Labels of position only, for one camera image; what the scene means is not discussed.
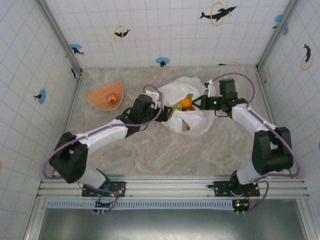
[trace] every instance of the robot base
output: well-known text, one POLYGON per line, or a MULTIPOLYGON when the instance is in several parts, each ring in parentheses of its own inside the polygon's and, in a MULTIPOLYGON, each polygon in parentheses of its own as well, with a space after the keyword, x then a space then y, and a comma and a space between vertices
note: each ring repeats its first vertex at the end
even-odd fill
POLYGON ((247 197, 250 192, 250 197, 259 197, 258 184, 246 184, 241 192, 234 193, 230 181, 214 181, 213 185, 208 185, 210 189, 214 190, 216 197, 247 197))
MULTIPOLYGON (((125 181, 106 182, 100 187, 100 189, 112 191, 116 194, 118 198, 124 197, 126 192, 126 182, 125 181)), ((104 197, 110 196, 110 194, 107 192, 101 194, 101 191, 94 190, 92 188, 85 187, 85 186, 82 188, 81 195, 82 197, 100 197, 101 195, 103 195, 104 197)))

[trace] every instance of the floor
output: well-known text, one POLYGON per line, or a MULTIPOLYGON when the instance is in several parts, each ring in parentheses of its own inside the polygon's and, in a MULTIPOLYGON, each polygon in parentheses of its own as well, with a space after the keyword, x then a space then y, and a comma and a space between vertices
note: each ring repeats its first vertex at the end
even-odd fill
POLYGON ((266 200, 245 216, 224 210, 48 209, 41 240, 304 240, 294 200, 266 200))
MULTIPOLYGON (((122 67, 86 69, 80 86, 69 131, 78 134, 109 123, 126 108, 146 84, 161 87, 180 77, 197 77, 202 82, 228 72, 248 75, 256 87, 253 108, 268 119, 254 65, 122 67), (94 108, 85 96, 99 87, 122 80, 124 99, 118 109, 94 108)), ((249 100, 253 90, 246 79, 231 75, 239 98, 249 100)), ((150 124, 147 130, 115 141, 88 157, 87 165, 106 174, 123 175, 230 175, 251 160, 253 138, 230 118, 215 118, 211 129, 199 137, 188 137, 150 124)))

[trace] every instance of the vent grille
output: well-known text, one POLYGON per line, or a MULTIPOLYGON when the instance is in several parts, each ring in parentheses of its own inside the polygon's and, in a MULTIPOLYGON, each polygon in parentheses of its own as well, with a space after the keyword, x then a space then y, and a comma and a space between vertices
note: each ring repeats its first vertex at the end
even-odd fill
MULTIPOLYGON (((51 199, 46 207, 49 209, 98 209, 107 208, 95 207, 96 200, 92 199, 51 199)), ((102 203, 109 203, 109 200, 101 200, 102 203)), ((113 208, 114 210, 141 210, 141 209, 217 209, 233 210, 232 200, 145 200, 145 199, 119 199, 113 208)))

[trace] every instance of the blue circle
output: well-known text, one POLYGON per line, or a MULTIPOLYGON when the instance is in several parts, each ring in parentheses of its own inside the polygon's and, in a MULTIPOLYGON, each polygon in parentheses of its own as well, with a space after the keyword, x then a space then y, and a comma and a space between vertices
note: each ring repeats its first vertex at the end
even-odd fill
POLYGON ((280 15, 278 15, 278 16, 276 16, 276 17, 274 18, 274 21, 275 21, 276 23, 279 23, 279 22, 281 21, 282 17, 283 17, 283 15, 280 14, 280 15))
POLYGON ((289 31, 289 29, 288 29, 288 27, 286 27, 286 29, 285 29, 284 32, 283 32, 283 35, 284 35, 284 36, 287 35, 287 34, 288 34, 288 31, 289 31))
POLYGON ((79 44, 75 44, 75 43, 73 43, 73 44, 69 44, 69 46, 70 46, 70 48, 76 48, 76 49, 82 49, 82 46, 81 45, 79 45, 79 44))
POLYGON ((170 62, 170 59, 167 58, 167 57, 162 56, 162 57, 158 57, 158 58, 155 60, 155 62, 156 62, 157 64, 160 64, 161 62, 164 62, 165 64, 168 64, 168 63, 170 62))
POLYGON ((45 100, 46 100, 47 92, 46 92, 46 90, 44 88, 42 88, 40 90, 39 94, 41 95, 41 97, 38 98, 38 102, 40 104, 43 104, 45 102, 45 100))

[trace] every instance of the orange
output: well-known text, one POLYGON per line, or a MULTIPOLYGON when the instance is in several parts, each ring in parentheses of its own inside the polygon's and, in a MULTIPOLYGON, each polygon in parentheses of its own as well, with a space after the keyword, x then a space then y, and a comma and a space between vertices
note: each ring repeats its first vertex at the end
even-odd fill
POLYGON ((190 108, 191 105, 192 105, 191 100, 190 100, 189 98, 187 98, 187 97, 185 97, 184 99, 182 99, 182 100, 180 101, 180 103, 182 104, 182 108, 183 108, 183 109, 188 109, 188 108, 190 108))

